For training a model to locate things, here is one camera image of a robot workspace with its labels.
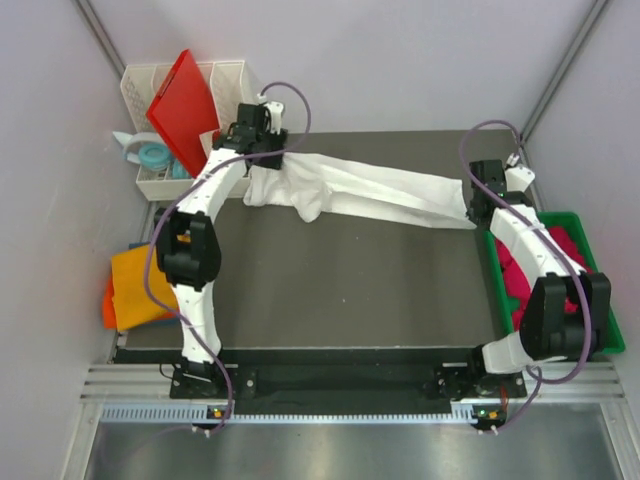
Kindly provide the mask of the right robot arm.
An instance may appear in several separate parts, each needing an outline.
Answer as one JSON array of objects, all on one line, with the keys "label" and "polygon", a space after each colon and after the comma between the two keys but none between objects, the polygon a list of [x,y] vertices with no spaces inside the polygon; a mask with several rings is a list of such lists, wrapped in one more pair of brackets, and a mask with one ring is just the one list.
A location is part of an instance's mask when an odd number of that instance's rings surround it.
[{"label": "right robot arm", "polygon": [[467,166],[473,197],[469,218],[509,252],[530,296],[519,329],[474,350],[469,388],[487,396],[506,374],[541,363],[589,360],[608,340],[611,283],[573,260],[540,220],[525,190],[534,179],[522,166],[499,160]]}]

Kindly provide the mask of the white t shirt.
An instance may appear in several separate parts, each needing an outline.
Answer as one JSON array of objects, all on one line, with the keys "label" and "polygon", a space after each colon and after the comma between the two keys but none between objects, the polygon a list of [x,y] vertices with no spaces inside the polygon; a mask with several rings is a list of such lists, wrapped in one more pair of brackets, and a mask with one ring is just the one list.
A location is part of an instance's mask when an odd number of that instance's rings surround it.
[{"label": "white t shirt", "polygon": [[252,167],[243,201],[292,207],[306,223],[332,213],[434,229],[475,228],[459,179],[321,154],[289,153],[279,170]]}]

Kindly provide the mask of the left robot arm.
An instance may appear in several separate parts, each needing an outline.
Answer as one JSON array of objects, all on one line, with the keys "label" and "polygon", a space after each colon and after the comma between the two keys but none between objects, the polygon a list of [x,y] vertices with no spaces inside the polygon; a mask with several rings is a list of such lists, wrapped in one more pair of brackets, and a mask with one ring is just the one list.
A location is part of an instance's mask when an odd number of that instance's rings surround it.
[{"label": "left robot arm", "polygon": [[174,399],[223,398],[228,393],[225,370],[215,364],[221,340],[215,326],[214,282],[221,268],[221,250],[214,221],[231,190],[245,176],[250,162],[241,155],[267,153],[266,165],[279,169],[288,137],[282,127],[285,107],[261,99],[238,105],[237,118],[214,142],[207,163],[196,178],[204,184],[181,200],[162,226],[156,244],[158,268],[171,285],[182,327],[183,348],[173,373]]}]

